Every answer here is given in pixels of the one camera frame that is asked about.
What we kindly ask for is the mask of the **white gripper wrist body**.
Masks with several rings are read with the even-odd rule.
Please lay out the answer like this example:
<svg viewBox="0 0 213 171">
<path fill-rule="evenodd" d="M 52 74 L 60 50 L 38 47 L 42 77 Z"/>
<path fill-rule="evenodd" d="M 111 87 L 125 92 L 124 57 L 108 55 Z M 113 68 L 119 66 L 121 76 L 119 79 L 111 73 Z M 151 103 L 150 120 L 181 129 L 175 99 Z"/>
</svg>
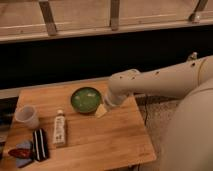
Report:
<svg viewBox="0 0 213 171">
<path fill-rule="evenodd" d="M 104 96 L 104 103 L 109 107 L 120 106 L 127 99 L 127 95 L 114 94 L 108 91 Z"/>
</svg>

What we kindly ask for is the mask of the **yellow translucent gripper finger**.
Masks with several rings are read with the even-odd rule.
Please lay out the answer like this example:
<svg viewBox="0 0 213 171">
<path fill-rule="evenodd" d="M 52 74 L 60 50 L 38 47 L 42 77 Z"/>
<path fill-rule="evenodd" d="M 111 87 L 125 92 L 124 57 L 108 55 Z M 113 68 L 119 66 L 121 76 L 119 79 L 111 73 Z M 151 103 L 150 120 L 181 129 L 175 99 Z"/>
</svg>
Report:
<svg viewBox="0 0 213 171">
<path fill-rule="evenodd" d="M 105 108 L 105 106 L 103 104 L 100 104 L 95 112 L 95 116 L 97 118 L 100 118 L 100 117 L 104 116 L 106 113 L 107 113 L 107 109 Z"/>
</svg>

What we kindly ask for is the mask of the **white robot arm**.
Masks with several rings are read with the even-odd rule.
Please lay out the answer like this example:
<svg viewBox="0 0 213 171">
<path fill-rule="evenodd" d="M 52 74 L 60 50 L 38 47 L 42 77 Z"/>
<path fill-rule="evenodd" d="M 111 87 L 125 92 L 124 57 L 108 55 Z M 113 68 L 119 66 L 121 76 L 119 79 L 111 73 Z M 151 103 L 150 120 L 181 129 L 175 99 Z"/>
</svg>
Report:
<svg viewBox="0 0 213 171">
<path fill-rule="evenodd" d="M 104 107 L 115 110 L 135 93 L 178 102 L 163 138 L 159 171 L 213 171 L 213 55 L 152 71 L 114 73 Z"/>
</svg>

